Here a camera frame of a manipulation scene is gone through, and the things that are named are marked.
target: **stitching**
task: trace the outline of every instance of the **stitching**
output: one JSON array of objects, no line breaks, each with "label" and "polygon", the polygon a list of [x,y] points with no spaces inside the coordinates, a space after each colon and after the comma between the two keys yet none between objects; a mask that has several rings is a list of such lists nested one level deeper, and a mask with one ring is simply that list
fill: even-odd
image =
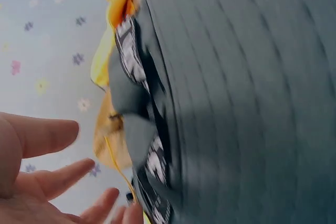
[{"label": "stitching", "polygon": [[[193,54],[194,54],[195,56],[197,56],[196,49],[195,49],[194,45],[191,43],[191,37],[190,37],[190,34],[189,34],[188,30],[187,30],[187,27],[185,26],[185,19],[183,18],[182,14],[181,14],[181,12],[180,12],[180,10],[179,10],[178,8],[177,8],[177,11],[178,11],[179,17],[180,17],[180,19],[181,19],[181,21],[182,21],[182,25],[183,25],[183,27],[184,27],[184,29],[185,29],[185,31],[186,31],[186,35],[187,35],[188,40],[189,40],[189,42],[190,42],[190,46],[191,46],[192,52],[193,52]],[[203,76],[203,72],[202,72],[202,67],[201,67],[201,64],[200,64],[198,58],[195,57],[195,59],[196,59],[197,67],[198,67],[198,69],[199,69],[199,71],[200,71],[200,73],[201,73],[201,77],[202,77],[203,85],[204,85],[205,92],[206,92],[206,95],[207,95],[207,99],[208,99],[208,102],[209,102],[210,110],[211,110],[211,113],[212,113],[212,115],[213,115],[213,114],[214,114],[214,109],[213,109],[213,106],[212,106],[212,103],[211,103],[211,100],[210,100],[210,97],[209,97],[209,89],[208,89],[207,83],[206,83],[205,80],[204,80],[204,76]],[[216,129],[216,125],[215,125],[214,123],[213,123],[213,127],[214,127],[214,130],[217,131],[217,129]],[[216,144],[215,148],[216,148],[216,150],[217,150],[217,149],[218,149],[217,141],[215,141],[215,144]],[[218,158],[217,158],[217,163],[216,163],[216,165],[217,165],[217,170],[219,170]],[[200,208],[201,208],[201,206],[200,206],[200,202],[201,202],[201,201],[200,201],[200,198],[201,198],[201,196],[200,196],[200,192],[199,192],[199,191],[197,191],[197,197],[198,197],[197,205],[198,205],[198,208],[200,209]]]},{"label": "stitching", "polygon": [[[315,21],[313,15],[311,13],[311,10],[310,10],[307,2],[305,0],[299,0],[299,1],[301,2],[301,7],[303,9],[303,12],[305,13],[308,21],[310,22],[310,24],[313,28],[313,32],[315,33],[318,47],[320,48],[321,53],[322,53],[322,57],[324,58],[324,60],[327,64],[327,76],[328,76],[329,91],[330,91],[330,94],[331,94],[333,100],[335,100],[336,99],[336,97],[335,97],[335,86],[334,86],[334,83],[333,83],[333,80],[332,80],[330,62],[329,62],[329,59],[328,59],[327,52],[325,51],[325,45],[324,45],[324,43],[322,41],[322,38],[321,38],[321,36],[318,32],[316,21]],[[331,206],[332,206],[334,204],[335,200],[336,200],[335,190],[333,190],[331,198],[332,198],[332,201],[331,201],[332,202]],[[329,222],[329,215],[330,215],[331,210],[332,210],[332,207],[329,207],[329,209],[327,210],[327,213],[326,213],[328,222]]]},{"label": "stitching", "polygon": [[[295,115],[295,108],[294,108],[294,103],[293,103],[293,100],[292,100],[292,93],[291,93],[291,87],[289,85],[288,76],[287,76],[287,74],[285,72],[285,69],[284,69],[284,63],[282,61],[280,50],[279,50],[279,48],[278,48],[278,46],[276,44],[275,38],[273,36],[273,33],[270,30],[270,27],[269,27],[269,24],[267,22],[267,19],[265,18],[264,14],[262,13],[261,8],[257,4],[256,0],[250,0],[250,1],[257,7],[257,10],[258,10],[258,13],[259,13],[260,22],[261,22],[263,28],[265,29],[265,31],[269,35],[270,42],[272,44],[272,47],[273,47],[273,50],[275,52],[276,58],[277,58],[277,60],[279,62],[279,65],[281,67],[280,70],[281,70],[282,76],[284,77],[285,89],[286,89],[287,94],[288,94],[289,106],[290,106],[290,111],[291,111],[290,119],[291,119],[291,122],[292,122],[292,125],[293,125],[293,129],[295,131],[295,150],[294,150],[294,152],[295,152],[295,159],[296,159],[295,163],[296,163],[296,170],[297,170],[298,169],[297,119],[296,119],[296,115]],[[297,197],[297,187],[298,187],[298,177],[297,177],[297,172],[296,172],[295,173],[295,191],[296,191],[296,197]],[[264,194],[266,193],[266,191],[267,191],[267,180],[266,180],[266,158],[265,158],[265,192],[264,192]],[[261,205],[262,205],[261,212],[263,212],[264,211],[264,205],[262,204],[262,202],[261,202]]]},{"label": "stitching", "polygon": [[[321,52],[322,52],[322,55],[323,55],[323,58],[324,60],[326,61],[327,63],[327,66],[330,66],[330,63],[329,63],[329,60],[328,60],[328,55],[325,51],[325,45],[322,41],[322,38],[318,32],[318,29],[317,29],[317,25],[316,25],[316,22],[315,22],[315,19],[313,18],[313,15],[311,13],[311,10],[310,8],[308,7],[307,3],[305,2],[305,0],[299,0],[301,2],[301,5],[302,5],[302,9],[304,11],[304,13],[306,14],[309,22],[311,23],[312,25],[312,28],[313,28],[313,31],[316,35],[316,40],[317,40],[317,43],[321,49]],[[328,80],[329,80],[329,86],[330,86],[330,93],[332,95],[332,97],[334,99],[336,99],[336,92],[335,92],[335,88],[334,88],[334,83],[332,81],[332,76],[331,76],[331,70],[330,70],[330,67],[327,67],[327,70],[328,70]]]},{"label": "stitching", "polygon": [[[183,77],[184,77],[184,79],[185,79],[185,83],[187,84],[188,83],[188,81],[187,81],[187,78],[186,78],[186,75],[183,73]],[[194,106],[193,106],[193,97],[192,97],[192,95],[191,95],[191,92],[190,92],[190,89],[189,89],[189,85],[187,84],[186,85],[186,89],[187,89],[187,92],[188,92],[188,95],[189,95],[189,97],[190,97],[190,102],[191,102],[191,105],[192,105],[192,111],[193,111],[193,113],[192,113],[192,118],[193,118],[193,121],[196,123],[196,115],[195,115],[195,110],[194,110]],[[194,132],[195,132],[195,134],[196,134],[196,138],[197,139],[199,139],[199,135],[198,135],[198,130],[197,130],[197,127],[195,127],[195,124],[193,124],[194,125]],[[186,164],[185,165],[185,174],[186,175],[188,175],[188,170],[187,170],[187,167],[188,167],[188,165]],[[186,188],[186,190],[184,190],[184,193],[186,194],[186,197],[187,197],[187,195],[188,195],[188,187]],[[198,193],[198,191],[196,191],[196,193],[197,193],[197,198],[199,198],[200,197],[200,194]],[[181,212],[183,212],[183,210],[184,210],[184,204],[182,204],[182,209],[181,209]]]},{"label": "stitching", "polygon": [[[206,27],[206,25],[205,25],[205,22],[204,22],[204,19],[202,18],[202,15],[201,15],[201,12],[200,12],[200,10],[199,10],[199,8],[197,7],[197,5],[195,4],[195,0],[192,0],[193,1],[193,3],[194,3],[194,8],[195,8],[195,10],[196,10],[196,14],[197,14],[197,16],[198,16],[198,18],[200,19],[200,21],[201,21],[201,24],[203,25],[203,27],[204,27],[204,30],[205,30],[205,34],[206,34],[206,36],[208,37],[208,41],[210,42],[210,44],[211,44],[211,47],[212,47],[212,50],[213,50],[213,52],[214,52],[214,54],[215,54],[215,57],[216,57],[216,60],[217,60],[217,62],[218,62],[218,65],[220,65],[220,59],[219,59],[219,53],[218,53],[218,51],[217,51],[217,48],[215,47],[215,45],[213,44],[213,41],[212,41],[212,39],[211,39],[211,35],[210,35],[210,32],[209,32],[209,29]],[[236,115],[235,115],[235,113],[234,113],[234,103],[233,103],[233,100],[232,100],[232,95],[231,95],[231,93],[230,93],[230,90],[229,90],[229,88],[228,88],[228,84],[227,84],[227,77],[226,77],[226,75],[225,75],[225,72],[223,71],[223,69],[221,68],[221,67],[219,67],[219,70],[220,70],[220,73],[221,73],[221,75],[222,75],[222,79],[223,79],[223,81],[224,81],[224,83],[225,83],[225,90],[226,90],[226,93],[227,93],[227,95],[228,95],[228,100],[229,100],[229,104],[230,104],[230,108],[231,108],[231,111],[232,111],[232,118],[233,118],[233,124],[234,124],[234,130],[233,130],[233,132],[234,132],[234,137],[235,137],[235,139],[236,139],[236,143],[237,143],[237,145],[238,145],[238,153],[239,153],[239,157],[241,157],[241,155],[240,155],[240,146],[239,146],[239,139],[238,139],[238,123],[237,123],[237,117],[236,117]],[[239,169],[239,176],[240,176],[240,170],[241,170],[241,164],[240,164],[240,161],[239,161],[239,164],[238,164],[238,169]],[[238,195],[240,194],[240,185],[238,186]],[[219,213],[219,211],[220,211],[220,209],[219,209],[219,204],[218,204],[218,201],[219,201],[219,197],[217,197],[217,199],[216,199],[217,201],[216,201],[216,206],[217,206],[217,208],[216,208],[216,216],[218,216],[218,213]]]},{"label": "stitching", "polygon": [[[158,20],[158,18],[157,18],[157,14],[156,14],[154,8],[152,8],[152,14],[153,14],[154,17],[156,17],[156,20]],[[162,34],[162,31],[161,31],[160,26],[157,27],[157,30],[158,30],[158,33],[160,33],[160,34],[161,34],[161,37],[163,38],[163,36],[162,36],[163,34]],[[169,51],[169,50],[168,50],[168,47],[167,47],[167,44],[166,44],[166,42],[165,42],[164,39],[163,39],[163,41],[162,41],[162,44],[163,44],[163,46],[167,49],[167,51]],[[166,60],[167,60],[168,64],[170,65],[172,72],[174,72],[174,69],[173,69],[173,67],[172,67],[172,63],[171,63],[171,61],[170,61],[170,58],[167,57]],[[172,77],[172,79],[173,79],[173,83],[176,83],[175,74],[172,74],[171,77]],[[175,117],[176,131],[177,131],[176,135],[177,135],[177,139],[179,139],[179,140],[180,140],[181,142],[183,142],[183,144],[184,144],[184,141],[182,140],[182,138],[184,139],[183,128],[182,128],[182,130],[181,130],[181,133],[182,133],[183,136],[182,136],[182,137],[179,136],[179,127],[178,127],[179,125],[178,125],[178,123],[177,123],[177,114],[176,114],[176,109],[175,109],[175,106],[174,106],[174,96],[173,96],[173,92],[172,92],[171,87],[172,87],[172,85],[170,85],[170,93],[171,93],[172,103],[173,103],[173,110],[174,110],[174,117]],[[177,103],[177,106],[179,107],[179,109],[180,109],[180,111],[181,111],[181,104],[180,104],[180,100],[179,100],[179,93],[178,93],[178,91],[177,91],[176,86],[175,86],[175,92],[176,92],[176,95],[177,95],[176,103]],[[181,167],[181,166],[182,166],[182,158],[181,158],[181,154],[180,154],[180,164],[179,164],[179,170],[180,170],[180,171],[182,171],[182,167]]]},{"label": "stitching", "polygon": [[[237,44],[238,44],[238,48],[239,48],[239,51],[245,61],[245,64],[246,64],[246,69],[247,69],[247,73],[248,73],[248,77],[249,77],[249,80],[251,82],[251,85],[253,87],[253,92],[254,92],[254,97],[255,97],[255,105],[256,105],[256,110],[257,110],[257,114],[258,116],[260,117],[260,121],[262,122],[262,116],[261,116],[261,109],[260,109],[260,102],[259,102],[259,99],[258,99],[258,95],[257,95],[257,92],[256,92],[256,86],[255,86],[255,82],[254,82],[254,79],[253,79],[253,76],[252,76],[252,72],[251,72],[251,69],[250,69],[250,65],[248,63],[248,60],[247,60],[247,55],[246,55],[246,52],[239,40],[239,37],[237,35],[237,32],[234,28],[234,25],[232,23],[232,21],[229,19],[228,15],[226,14],[225,10],[224,10],[224,7],[223,5],[221,4],[220,0],[216,0],[217,1],[217,4],[219,5],[219,8],[220,10],[223,12],[224,14],[224,17],[225,17],[225,20],[232,32],[232,34],[234,35],[234,38],[235,40],[237,41]],[[265,137],[264,137],[264,129],[263,127],[261,127],[260,129],[260,135],[262,137],[262,139],[264,140],[265,142]]]}]

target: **purple flower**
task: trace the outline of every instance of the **purple flower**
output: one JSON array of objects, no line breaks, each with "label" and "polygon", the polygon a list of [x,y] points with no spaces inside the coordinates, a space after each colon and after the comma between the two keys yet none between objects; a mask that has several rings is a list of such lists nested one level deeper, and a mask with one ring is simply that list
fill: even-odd
[{"label": "purple flower", "polygon": [[93,177],[96,177],[98,173],[100,173],[101,170],[100,170],[100,165],[99,164],[95,164],[94,165],[94,168],[90,171],[89,175],[90,176],[93,176]]},{"label": "purple flower", "polygon": [[73,64],[79,66],[84,61],[84,55],[76,53],[72,56],[72,61],[74,62]]},{"label": "purple flower", "polygon": [[31,165],[31,164],[26,165],[26,172],[27,172],[27,173],[32,173],[32,172],[34,172],[34,171],[36,171],[36,167],[35,167],[35,165]]},{"label": "purple flower", "polygon": [[84,17],[76,18],[76,25],[77,26],[82,26],[84,23],[86,23],[86,18],[84,18]]},{"label": "purple flower", "polygon": [[34,26],[34,23],[33,22],[27,22],[25,24],[25,31],[30,31]]}]

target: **finger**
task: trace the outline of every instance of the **finger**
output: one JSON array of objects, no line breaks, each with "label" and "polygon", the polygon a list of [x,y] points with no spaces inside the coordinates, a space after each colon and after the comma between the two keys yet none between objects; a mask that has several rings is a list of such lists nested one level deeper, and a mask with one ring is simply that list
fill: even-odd
[{"label": "finger", "polygon": [[72,214],[65,214],[66,217],[71,220],[72,222],[74,223],[77,223],[77,224],[86,224],[85,221],[80,218],[79,216],[76,216],[76,215],[72,215]]},{"label": "finger", "polygon": [[118,189],[107,189],[96,201],[96,203],[81,215],[81,218],[90,224],[103,223],[109,215],[109,212],[111,211],[118,196]]},{"label": "finger", "polygon": [[143,224],[143,212],[139,204],[132,204],[125,211],[122,224]]},{"label": "finger", "polygon": [[[94,165],[95,162],[93,160],[86,158],[53,172],[41,170],[26,174],[26,176],[33,176],[44,193],[46,200],[52,200],[83,178]],[[17,178],[16,184],[25,183],[25,181],[20,182],[19,180],[20,175]]]},{"label": "finger", "polygon": [[125,206],[119,207],[116,210],[116,213],[111,221],[111,224],[121,224],[125,211],[126,211]]},{"label": "finger", "polygon": [[72,144],[79,131],[78,123],[68,120],[37,119],[0,113],[14,129],[22,146],[23,158],[58,152]]}]

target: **yellow string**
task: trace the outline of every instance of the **yellow string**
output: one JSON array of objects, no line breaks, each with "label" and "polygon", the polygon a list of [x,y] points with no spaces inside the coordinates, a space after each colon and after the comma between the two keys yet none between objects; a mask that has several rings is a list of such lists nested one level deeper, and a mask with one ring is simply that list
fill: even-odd
[{"label": "yellow string", "polygon": [[106,142],[107,148],[109,150],[109,153],[110,153],[110,156],[111,156],[111,159],[112,159],[112,162],[113,162],[115,168],[117,169],[117,171],[119,172],[119,174],[123,177],[123,179],[126,181],[128,187],[130,188],[134,202],[137,202],[138,200],[137,200],[137,196],[135,194],[135,191],[133,189],[133,186],[131,185],[131,183],[128,181],[128,179],[126,178],[126,176],[124,175],[124,173],[122,173],[122,171],[120,170],[119,166],[117,165],[117,162],[116,162],[115,156],[113,154],[113,151],[112,151],[112,148],[111,148],[109,140],[107,139],[106,136],[104,136],[104,138],[105,138],[105,142]]}]

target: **light blue floor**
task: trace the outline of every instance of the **light blue floor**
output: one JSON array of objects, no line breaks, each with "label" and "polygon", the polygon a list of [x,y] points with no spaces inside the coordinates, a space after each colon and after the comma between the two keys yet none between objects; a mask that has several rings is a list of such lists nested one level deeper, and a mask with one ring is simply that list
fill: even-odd
[{"label": "light blue floor", "polygon": [[[92,136],[103,92],[90,65],[106,28],[105,0],[0,0],[0,111],[80,123],[77,142],[61,153],[23,160],[21,170],[54,170],[94,158]],[[79,214],[107,188],[127,186],[97,164],[53,203]]]}]

